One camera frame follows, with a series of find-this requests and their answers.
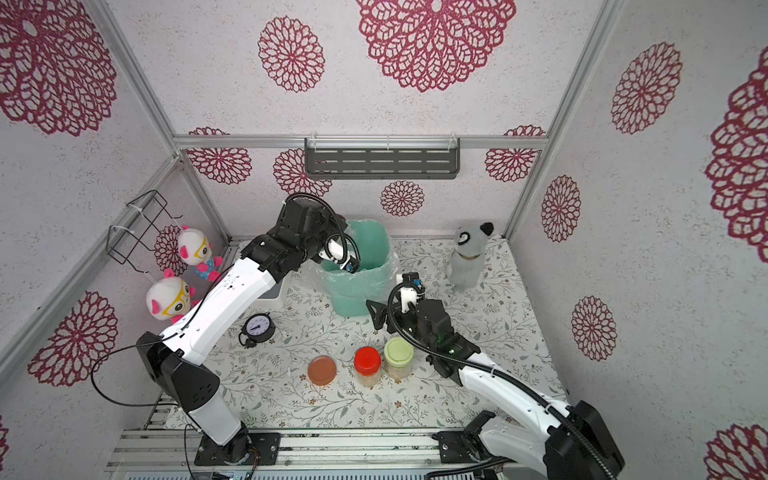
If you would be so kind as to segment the red lidded peanut jar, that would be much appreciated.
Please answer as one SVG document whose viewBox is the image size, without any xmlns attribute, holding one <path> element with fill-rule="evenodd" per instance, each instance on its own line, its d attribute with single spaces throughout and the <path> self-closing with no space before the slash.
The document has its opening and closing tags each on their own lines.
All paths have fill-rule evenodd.
<svg viewBox="0 0 768 480">
<path fill-rule="evenodd" d="M 359 383 L 372 388 L 381 377 L 382 360 L 378 350 L 370 346 L 358 349 L 354 356 L 353 368 Z"/>
</svg>

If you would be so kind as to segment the brown jar lid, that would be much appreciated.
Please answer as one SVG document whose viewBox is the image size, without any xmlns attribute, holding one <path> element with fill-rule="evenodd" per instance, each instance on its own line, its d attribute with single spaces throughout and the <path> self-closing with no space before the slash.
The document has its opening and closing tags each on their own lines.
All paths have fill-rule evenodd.
<svg viewBox="0 0 768 480">
<path fill-rule="evenodd" d="M 318 356 L 309 363 L 307 376 L 316 386 L 329 385 L 337 376 L 336 363 L 327 355 Z"/>
</svg>

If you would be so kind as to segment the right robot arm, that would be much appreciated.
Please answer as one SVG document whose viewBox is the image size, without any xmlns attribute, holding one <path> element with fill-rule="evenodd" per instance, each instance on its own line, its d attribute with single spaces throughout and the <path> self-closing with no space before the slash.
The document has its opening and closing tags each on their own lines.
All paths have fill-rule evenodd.
<svg viewBox="0 0 768 480">
<path fill-rule="evenodd" d="M 442 301 L 369 300 L 366 307 L 375 329 L 400 334 L 442 377 L 499 409 L 478 414 L 460 441 L 481 465 L 505 459 L 548 479 L 615 479 L 623 470 L 623 456 L 594 407 L 572 406 L 514 378 L 455 331 Z"/>
</svg>

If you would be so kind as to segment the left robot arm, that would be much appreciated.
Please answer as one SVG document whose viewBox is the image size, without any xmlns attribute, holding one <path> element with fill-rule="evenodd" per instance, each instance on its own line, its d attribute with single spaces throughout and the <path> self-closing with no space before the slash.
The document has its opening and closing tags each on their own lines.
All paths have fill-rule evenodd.
<svg viewBox="0 0 768 480">
<path fill-rule="evenodd" d="M 204 366 L 213 347 L 263 294 L 300 269 L 333 251 L 342 261 L 349 248 L 332 248 L 344 239 L 346 220 L 319 197 L 286 198 L 276 224 L 242 250 L 218 283 L 193 309 L 161 334 L 145 333 L 136 349 L 150 378 L 220 447 L 245 441 L 247 428 L 219 392 L 219 377 Z"/>
</svg>

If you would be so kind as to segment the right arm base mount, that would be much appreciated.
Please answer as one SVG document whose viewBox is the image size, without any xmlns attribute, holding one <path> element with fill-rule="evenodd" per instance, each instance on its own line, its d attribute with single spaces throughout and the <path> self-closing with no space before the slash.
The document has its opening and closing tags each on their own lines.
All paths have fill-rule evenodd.
<svg viewBox="0 0 768 480">
<path fill-rule="evenodd" d="M 431 435 L 438 442 L 442 464 L 473 464 L 497 458 L 481 442 L 481 428 L 485 427 L 496 414 L 483 410 L 463 430 L 443 430 Z"/>
</svg>

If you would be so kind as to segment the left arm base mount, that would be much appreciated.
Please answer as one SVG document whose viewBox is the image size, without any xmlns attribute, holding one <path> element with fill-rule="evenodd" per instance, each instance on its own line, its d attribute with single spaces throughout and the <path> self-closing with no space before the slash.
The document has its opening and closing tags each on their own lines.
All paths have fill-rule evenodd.
<svg viewBox="0 0 768 480">
<path fill-rule="evenodd" d="M 216 444 L 208 435 L 203 435 L 193 464 L 208 466 L 276 464 L 282 436 L 274 432 L 239 432 L 226 445 Z"/>
</svg>

